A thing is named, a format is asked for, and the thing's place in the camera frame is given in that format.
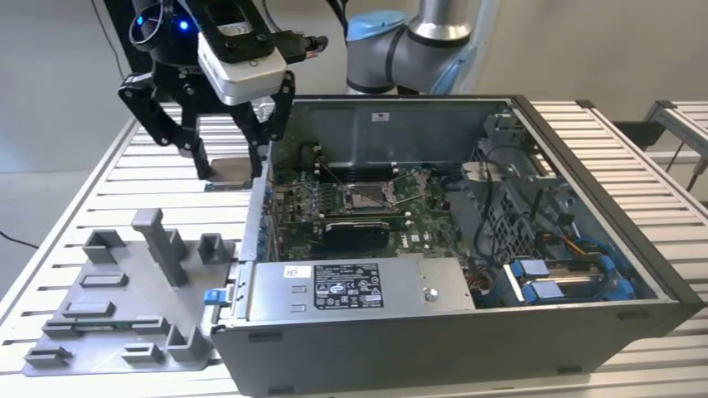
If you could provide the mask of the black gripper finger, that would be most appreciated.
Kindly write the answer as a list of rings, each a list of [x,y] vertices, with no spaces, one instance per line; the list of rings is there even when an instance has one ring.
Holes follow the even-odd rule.
[[[207,179],[211,169],[195,129],[197,115],[182,109],[179,123],[171,119],[155,97],[158,88],[151,73],[130,74],[122,80],[117,93],[153,142],[161,147],[173,145],[185,152],[193,161],[198,179]]]
[[[278,91],[270,96],[273,108],[263,122],[258,121],[250,102],[230,107],[230,117],[247,143],[250,178],[262,175],[262,162],[258,148],[270,141],[282,139],[295,95],[295,76],[285,71]]]

